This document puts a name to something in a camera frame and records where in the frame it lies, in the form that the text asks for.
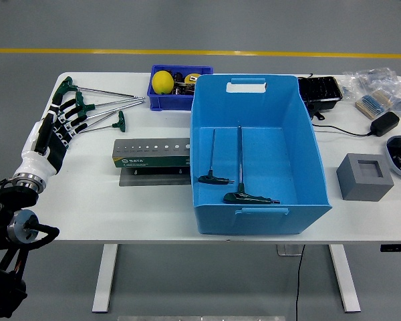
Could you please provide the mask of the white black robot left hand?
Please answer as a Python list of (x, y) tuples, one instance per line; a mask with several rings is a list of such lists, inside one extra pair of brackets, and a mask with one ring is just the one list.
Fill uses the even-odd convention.
[(71, 139), (80, 131), (73, 129), (63, 110), (76, 104), (73, 98), (59, 105), (54, 99), (45, 116), (32, 128), (21, 152), (22, 163), (14, 177), (35, 177), (46, 181), (61, 169)]

